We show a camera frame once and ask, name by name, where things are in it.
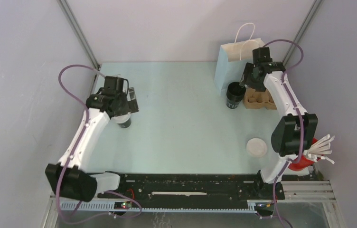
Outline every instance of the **white wall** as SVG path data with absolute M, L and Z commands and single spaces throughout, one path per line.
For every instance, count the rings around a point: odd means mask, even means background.
M 39 227 L 50 187 L 44 174 L 70 143 L 82 107 L 57 81 L 90 64 L 57 1 L 0 1 L 0 227 Z M 85 98 L 93 74 L 65 85 Z
M 299 100 L 334 134 L 335 165 L 320 161 L 349 228 L 357 228 L 357 1 L 324 1 L 300 43 L 305 59 L 289 75 Z
M 216 61 L 238 28 L 255 38 L 294 39 L 313 0 L 70 0 L 100 62 Z M 244 27 L 240 40 L 250 37 Z M 289 45 L 275 44 L 282 60 Z

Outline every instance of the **cardboard cup holder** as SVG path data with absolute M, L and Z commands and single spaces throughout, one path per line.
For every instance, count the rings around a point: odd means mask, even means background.
M 266 108 L 276 110 L 275 102 L 268 90 L 265 92 L 256 92 L 255 89 L 247 88 L 243 103 L 247 109 Z

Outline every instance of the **white lid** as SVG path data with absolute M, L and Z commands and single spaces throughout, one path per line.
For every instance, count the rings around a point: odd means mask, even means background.
M 260 158 L 267 153 L 268 147 L 264 140 L 253 138 L 247 142 L 245 149 L 251 156 Z
M 120 115 L 113 117 L 112 119 L 117 123 L 117 124 L 123 124 L 127 122 L 131 117 L 131 114 L 126 114 L 126 115 Z

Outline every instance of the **white bag handle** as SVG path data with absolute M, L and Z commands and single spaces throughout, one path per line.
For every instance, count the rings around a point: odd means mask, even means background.
M 258 47 L 260 47 L 260 43 L 258 43 L 257 40 L 255 40 L 255 39 L 249 39 L 248 41 L 254 41 L 254 42 L 256 42 L 256 43 L 258 44 Z M 243 45 L 242 45 L 242 47 L 240 48 L 240 60 L 241 60 L 241 50 L 243 49 L 244 44 L 246 44 L 248 41 L 244 42 Z
M 254 30 L 255 30 L 255 24 L 254 24 L 254 23 L 251 23 L 251 22 L 245 23 L 245 24 L 243 24 L 242 26 L 240 26 L 239 30 L 237 31 L 236 38 L 235 38 L 235 42 L 237 42 L 237 37 L 239 36 L 239 32 L 240 32 L 241 28 L 244 27 L 244 26 L 246 26 L 246 25 L 253 25 L 253 32 L 251 33 L 251 36 L 250 36 L 249 40 L 251 40 L 251 38 L 253 37 L 253 35 L 254 35 Z

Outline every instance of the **black cup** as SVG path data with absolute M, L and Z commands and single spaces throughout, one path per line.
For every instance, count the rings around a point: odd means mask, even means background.
M 237 108 L 244 98 L 244 94 L 245 87 L 241 87 L 239 82 L 230 83 L 226 92 L 226 106 L 231 109 Z

